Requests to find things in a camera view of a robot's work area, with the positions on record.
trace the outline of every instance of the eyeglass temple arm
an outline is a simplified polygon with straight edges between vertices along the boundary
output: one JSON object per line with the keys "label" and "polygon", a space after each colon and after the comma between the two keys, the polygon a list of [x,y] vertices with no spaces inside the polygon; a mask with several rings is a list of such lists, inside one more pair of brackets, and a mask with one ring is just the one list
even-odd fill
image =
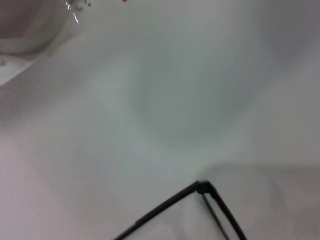
{"label": "eyeglass temple arm", "polygon": [[216,201],[218,206],[221,208],[222,212],[225,214],[229,222],[231,223],[232,227],[234,228],[235,232],[238,234],[240,240],[247,240],[245,234],[241,230],[240,226],[238,225],[236,219],[222,200],[222,198],[219,196],[216,188],[208,181],[196,181],[195,183],[191,184],[190,186],[186,187],[185,189],[181,190],[174,196],[170,197],[168,200],[157,206],[155,209],[148,212],[146,215],[141,217],[139,220],[137,220],[131,227],[129,227],[127,230],[122,232],[119,236],[114,238],[113,240],[123,240],[130,234],[132,234],[134,231],[136,231],[138,228],[143,226],[145,223],[174,205],[175,203],[179,202],[180,200],[184,199],[188,195],[197,192],[198,194],[210,194],[211,197]]}

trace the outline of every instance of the sink basin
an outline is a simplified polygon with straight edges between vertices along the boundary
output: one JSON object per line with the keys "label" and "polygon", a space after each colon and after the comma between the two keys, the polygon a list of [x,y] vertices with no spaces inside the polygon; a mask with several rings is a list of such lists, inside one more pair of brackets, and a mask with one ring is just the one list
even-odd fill
{"label": "sink basin", "polygon": [[[112,239],[204,178],[248,236],[318,238],[291,227],[319,209],[320,45],[284,60],[236,2],[92,1],[94,27],[4,84],[0,238]],[[146,239],[215,231],[196,198],[172,210]]]}

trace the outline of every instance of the white ceramic surface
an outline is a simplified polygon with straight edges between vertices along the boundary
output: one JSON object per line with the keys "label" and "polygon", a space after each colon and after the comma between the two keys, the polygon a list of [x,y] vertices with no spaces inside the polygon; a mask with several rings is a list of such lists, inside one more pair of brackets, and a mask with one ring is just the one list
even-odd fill
{"label": "white ceramic surface", "polygon": [[[111,239],[207,178],[249,239],[319,239],[318,1],[103,2],[0,90],[0,238]],[[196,199],[138,239],[213,239]]]}
{"label": "white ceramic surface", "polygon": [[47,44],[67,21],[66,0],[0,1],[0,53],[22,54]]}

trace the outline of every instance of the black eyeglass frame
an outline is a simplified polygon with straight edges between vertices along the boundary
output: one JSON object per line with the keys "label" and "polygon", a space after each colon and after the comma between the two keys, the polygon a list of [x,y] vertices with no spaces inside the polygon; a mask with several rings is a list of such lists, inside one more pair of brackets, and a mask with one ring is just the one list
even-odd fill
{"label": "black eyeglass frame", "polygon": [[198,194],[202,195],[205,204],[207,205],[210,213],[212,214],[215,222],[217,223],[219,229],[221,230],[223,236],[226,240],[230,240],[228,237],[226,231],[224,230],[222,224],[219,221],[219,218],[215,214],[213,208],[209,204],[209,201],[205,194],[210,194],[210,196],[215,200],[217,205],[220,207],[221,211],[224,213],[228,221],[230,222],[231,226],[233,227],[235,233],[237,234],[239,240],[247,240],[247,237],[245,236],[244,232],[240,228],[238,222],[236,221],[235,217],[232,215],[230,210],[228,209],[225,202],[222,200],[220,195],[218,194],[218,191],[216,188],[209,182],[208,180],[203,181],[196,181],[195,183],[191,184],[190,186],[186,187],[185,189],[181,190],[174,196],[170,197],[168,200],[148,212],[146,215],[141,217],[139,220],[137,220],[132,226],[130,226],[127,230],[122,232],[120,235],[118,235],[113,240],[123,240],[126,237],[128,237],[130,234],[132,234],[134,231],[142,227],[144,224],[146,224],[148,221],[165,211],[166,209],[170,208],[172,205],[176,204],[180,200],[184,199],[185,197],[189,196],[190,194],[197,192]]}

